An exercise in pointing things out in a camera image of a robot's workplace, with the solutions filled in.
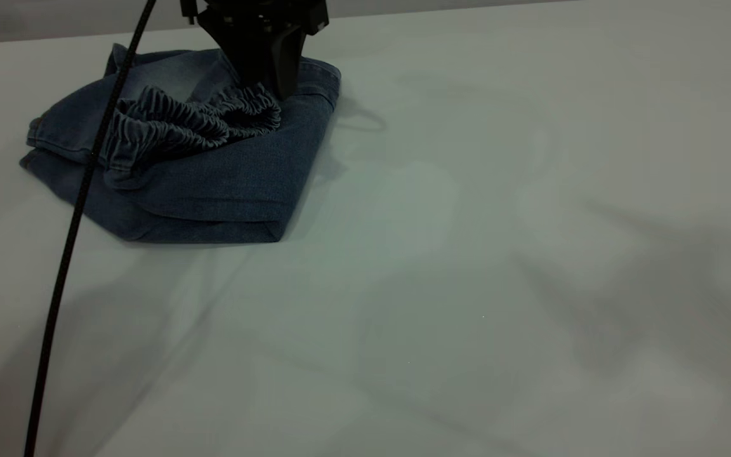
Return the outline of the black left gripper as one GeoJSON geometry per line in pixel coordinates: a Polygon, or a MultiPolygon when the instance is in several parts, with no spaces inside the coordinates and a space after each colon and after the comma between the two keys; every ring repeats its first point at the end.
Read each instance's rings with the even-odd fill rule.
{"type": "Polygon", "coordinates": [[[279,100],[296,90],[305,34],[314,36],[329,24],[326,1],[181,1],[180,11],[191,24],[218,20],[220,24],[200,26],[220,47],[242,84],[270,84],[279,100]],[[273,43],[268,34],[258,31],[292,28],[300,30],[286,30],[273,43]]]}

